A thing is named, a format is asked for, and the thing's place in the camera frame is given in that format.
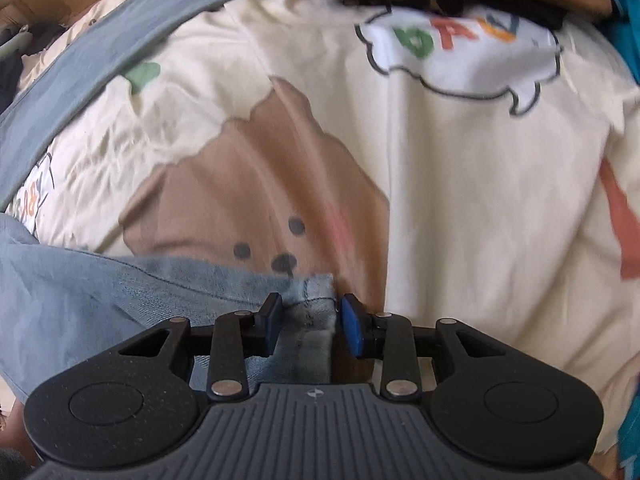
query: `graphic print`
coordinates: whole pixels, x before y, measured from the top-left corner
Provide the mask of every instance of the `graphic print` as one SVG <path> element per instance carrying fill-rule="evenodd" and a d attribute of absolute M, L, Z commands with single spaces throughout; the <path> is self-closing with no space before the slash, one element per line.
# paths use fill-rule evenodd
<path fill-rule="evenodd" d="M 51 154 L 45 153 L 18 190 L 14 199 L 13 215 L 34 235 L 36 216 L 50 192 L 54 190 L 51 173 Z"/>
<path fill-rule="evenodd" d="M 384 304 L 389 206 L 308 98 L 284 79 L 248 120 L 231 117 L 192 156 L 156 166 L 119 217 L 135 255 L 167 254 L 302 277 Z"/>
<path fill-rule="evenodd" d="M 145 61 L 133 67 L 123 77 L 131 83 L 131 95 L 137 95 L 159 75 L 160 65 Z"/>
<path fill-rule="evenodd" d="M 620 244 L 620 278 L 640 278 L 640 222 L 629 207 L 608 159 L 604 158 L 598 174 L 609 202 L 611 227 Z"/>
<path fill-rule="evenodd" d="M 506 12 L 474 7 L 464 18 L 393 8 L 356 26 L 382 75 L 406 72 L 438 94 L 475 100 L 511 94 L 510 113 L 536 104 L 540 84 L 560 72 L 556 37 Z"/>

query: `bear face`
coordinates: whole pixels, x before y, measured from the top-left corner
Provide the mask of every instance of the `bear face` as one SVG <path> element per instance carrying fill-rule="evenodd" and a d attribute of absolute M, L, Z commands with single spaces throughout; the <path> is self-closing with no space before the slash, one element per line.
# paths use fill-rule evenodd
<path fill-rule="evenodd" d="M 306 96 L 274 78 L 249 120 L 231 118 L 197 154 L 154 169 L 120 215 L 134 254 L 167 254 L 303 277 L 335 276 L 384 303 L 388 201 Z"/>

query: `gray strap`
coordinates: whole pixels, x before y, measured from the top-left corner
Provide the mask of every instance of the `gray strap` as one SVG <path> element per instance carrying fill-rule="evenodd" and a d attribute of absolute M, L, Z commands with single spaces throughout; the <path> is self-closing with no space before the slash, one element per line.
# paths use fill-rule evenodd
<path fill-rule="evenodd" d="M 75 40 L 0 116 L 0 211 L 66 124 L 150 46 L 229 0 L 127 0 Z"/>

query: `screw head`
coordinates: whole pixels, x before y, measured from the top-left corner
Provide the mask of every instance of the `screw head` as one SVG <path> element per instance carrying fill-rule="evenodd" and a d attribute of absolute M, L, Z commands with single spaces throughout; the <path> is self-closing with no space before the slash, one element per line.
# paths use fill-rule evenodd
<path fill-rule="evenodd" d="M 211 385 L 211 391 L 220 397 L 230 397 L 242 391 L 242 384 L 233 379 L 222 379 Z"/>
<path fill-rule="evenodd" d="M 407 397 L 418 391 L 418 385 L 405 379 L 396 379 L 386 384 L 386 390 L 393 397 Z"/>

